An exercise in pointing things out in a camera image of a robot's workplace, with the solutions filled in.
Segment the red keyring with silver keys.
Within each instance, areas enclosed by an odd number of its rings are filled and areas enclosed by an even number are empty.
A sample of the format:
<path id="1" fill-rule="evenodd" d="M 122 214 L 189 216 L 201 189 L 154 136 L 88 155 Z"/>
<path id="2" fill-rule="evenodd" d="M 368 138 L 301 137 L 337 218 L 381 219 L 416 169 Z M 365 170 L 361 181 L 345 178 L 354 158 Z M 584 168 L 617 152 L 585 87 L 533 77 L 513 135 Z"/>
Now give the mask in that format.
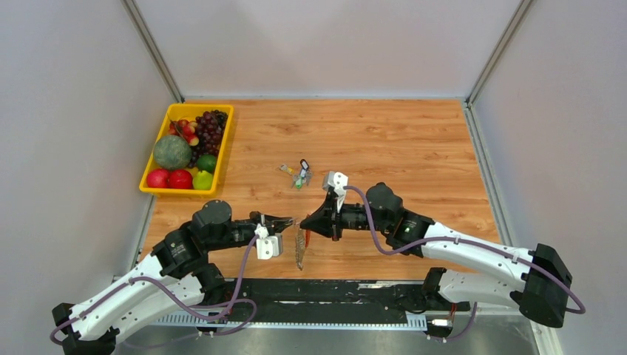
<path id="1" fill-rule="evenodd" d="M 300 227 L 297 228 L 295 237 L 295 262 L 296 267 L 302 271 L 304 268 L 305 252 L 309 247 L 311 232 Z"/>

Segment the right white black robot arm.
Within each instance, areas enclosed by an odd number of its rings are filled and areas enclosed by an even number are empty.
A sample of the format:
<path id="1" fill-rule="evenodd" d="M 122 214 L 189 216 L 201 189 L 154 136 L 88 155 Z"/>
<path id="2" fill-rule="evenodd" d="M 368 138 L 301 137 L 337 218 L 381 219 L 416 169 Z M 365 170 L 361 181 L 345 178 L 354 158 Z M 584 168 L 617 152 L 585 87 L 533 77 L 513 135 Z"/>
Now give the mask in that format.
<path id="1" fill-rule="evenodd" d="M 542 243 L 534 249 L 504 246 L 461 233 L 406 209 L 383 182 L 366 192 L 358 190 L 361 203 L 343 202 L 350 189 L 329 187 L 324 202 L 300 223 L 301 229 L 334 241 L 345 230 L 368 231 L 383 254 L 445 260 L 474 270 L 430 270 L 422 289 L 429 307 L 442 308 L 448 302 L 502 305 L 550 328 L 562 328 L 567 313 L 584 313 L 571 290 L 572 274 L 555 248 Z M 568 307 L 570 300 L 575 300 L 576 309 Z"/>

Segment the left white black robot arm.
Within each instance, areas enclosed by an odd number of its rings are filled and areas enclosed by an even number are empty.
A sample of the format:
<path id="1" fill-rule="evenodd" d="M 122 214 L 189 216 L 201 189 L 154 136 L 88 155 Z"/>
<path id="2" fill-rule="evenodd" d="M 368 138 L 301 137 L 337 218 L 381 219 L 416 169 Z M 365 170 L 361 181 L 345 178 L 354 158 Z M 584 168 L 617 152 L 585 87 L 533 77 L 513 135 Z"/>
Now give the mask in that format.
<path id="1" fill-rule="evenodd" d="M 209 253 L 244 247 L 248 256 L 256 248 L 258 259 L 271 259 L 281 255 L 282 232 L 293 225 L 292 217 L 258 211 L 235 220 L 227 202 L 211 200 L 103 291 L 54 307 L 50 340 L 65 354 L 111 354 L 124 337 L 176 308 L 206 322 L 219 320 L 238 302 L 243 278 L 236 278 L 223 302 L 226 281 Z"/>

